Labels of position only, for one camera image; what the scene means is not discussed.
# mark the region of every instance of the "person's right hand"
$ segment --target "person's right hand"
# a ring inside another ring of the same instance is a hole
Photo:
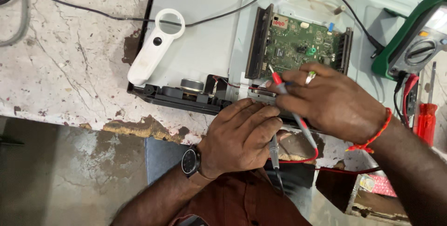
[[[309,71],[316,77],[305,86]],[[318,63],[303,64],[298,70],[282,73],[288,95],[276,97],[276,105],[295,112],[309,123],[334,137],[364,144],[386,120],[386,109],[347,76]],[[278,92],[276,85],[268,89]]]

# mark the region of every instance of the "magnifier lens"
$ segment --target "magnifier lens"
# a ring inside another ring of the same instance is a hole
[[[182,22],[176,14],[166,13],[160,17],[159,26],[166,34],[176,34],[182,29]]]

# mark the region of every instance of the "green circuit board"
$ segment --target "green circuit board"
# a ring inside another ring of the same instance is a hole
[[[280,75],[283,71],[298,69],[301,64],[311,61],[335,68],[340,36],[339,32],[329,32],[325,26],[275,13],[267,34],[267,47],[259,78],[271,79],[269,65]],[[316,51],[306,55],[307,50],[312,48]]]

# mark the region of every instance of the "wristwatch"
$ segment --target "wristwatch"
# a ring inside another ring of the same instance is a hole
[[[200,167],[200,153],[195,147],[188,149],[182,158],[182,170],[187,178],[194,184],[204,187],[214,179],[203,176],[199,171]]]

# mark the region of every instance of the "hand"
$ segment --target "hand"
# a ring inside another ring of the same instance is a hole
[[[244,98],[224,108],[198,144],[200,173],[216,178],[226,172],[263,167],[269,157],[268,143],[281,128],[279,109]]]
[[[307,86],[309,71],[316,77]],[[303,64],[299,70],[282,74],[288,95],[276,97],[276,105],[295,112],[309,123],[339,139],[364,144],[373,137],[386,120],[386,109],[347,76],[318,63]],[[270,91],[277,92],[274,83]]]

